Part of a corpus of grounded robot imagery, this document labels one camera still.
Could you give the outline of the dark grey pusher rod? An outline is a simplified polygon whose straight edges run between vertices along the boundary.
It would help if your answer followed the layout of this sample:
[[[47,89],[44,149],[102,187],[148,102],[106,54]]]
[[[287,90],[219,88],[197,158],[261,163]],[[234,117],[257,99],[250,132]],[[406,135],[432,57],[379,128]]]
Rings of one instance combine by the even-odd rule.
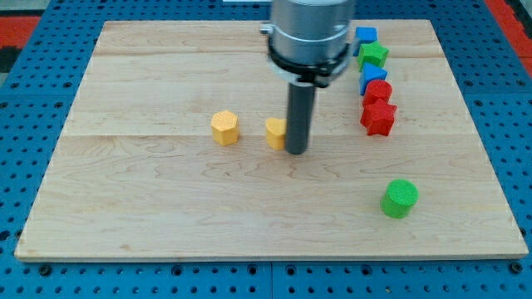
[[[315,86],[288,85],[285,149],[302,154],[308,147],[315,100]]]

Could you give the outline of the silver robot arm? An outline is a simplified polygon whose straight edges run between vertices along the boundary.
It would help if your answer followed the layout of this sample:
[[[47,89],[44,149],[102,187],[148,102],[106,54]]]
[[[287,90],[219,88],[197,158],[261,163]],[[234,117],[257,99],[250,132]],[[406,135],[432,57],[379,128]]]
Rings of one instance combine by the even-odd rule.
[[[317,88],[328,87],[350,63],[355,0],[273,0],[267,37],[273,71],[288,83],[285,150],[307,150]]]

